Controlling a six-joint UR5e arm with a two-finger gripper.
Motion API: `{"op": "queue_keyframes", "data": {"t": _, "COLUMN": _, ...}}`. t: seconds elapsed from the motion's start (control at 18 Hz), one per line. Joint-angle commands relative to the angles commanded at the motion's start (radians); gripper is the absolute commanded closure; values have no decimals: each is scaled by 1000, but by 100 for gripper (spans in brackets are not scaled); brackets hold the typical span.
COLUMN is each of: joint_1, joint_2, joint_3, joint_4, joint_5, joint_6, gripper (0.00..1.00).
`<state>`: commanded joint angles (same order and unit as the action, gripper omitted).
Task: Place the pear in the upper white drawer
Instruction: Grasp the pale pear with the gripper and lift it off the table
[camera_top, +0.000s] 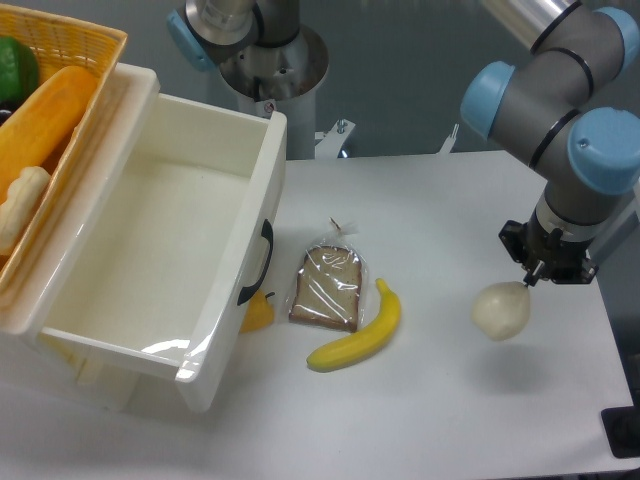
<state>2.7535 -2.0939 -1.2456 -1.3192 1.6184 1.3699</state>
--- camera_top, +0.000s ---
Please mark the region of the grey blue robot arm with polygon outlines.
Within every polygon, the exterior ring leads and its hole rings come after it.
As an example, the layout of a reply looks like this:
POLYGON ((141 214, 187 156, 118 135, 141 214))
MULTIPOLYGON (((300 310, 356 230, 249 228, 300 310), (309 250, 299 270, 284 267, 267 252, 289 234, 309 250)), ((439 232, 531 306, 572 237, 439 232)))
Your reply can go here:
MULTIPOLYGON (((526 285, 588 284, 597 272, 588 248, 639 181, 639 120, 583 105, 636 59, 638 25, 622 10, 593 11, 578 1, 489 1, 486 8, 532 59, 520 69, 483 68, 463 96, 461 117, 547 182, 530 219, 507 222, 500 239, 526 285)), ((219 69, 242 111, 268 117, 298 102, 292 140, 297 152, 311 152, 328 51, 301 23, 297 2, 184 1, 167 27, 195 69, 219 69)))

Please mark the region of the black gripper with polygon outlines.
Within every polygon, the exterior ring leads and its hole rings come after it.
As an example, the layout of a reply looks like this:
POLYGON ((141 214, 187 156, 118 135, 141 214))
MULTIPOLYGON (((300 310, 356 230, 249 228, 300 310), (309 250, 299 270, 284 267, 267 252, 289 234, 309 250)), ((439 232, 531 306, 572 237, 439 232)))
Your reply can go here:
POLYGON ((590 284, 598 266, 587 254, 588 242, 562 239, 563 231, 547 232, 537 219, 521 224, 509 220, 499 238, 511 259, 525 271, 525 287, 540 280, 555 284, 590 284))

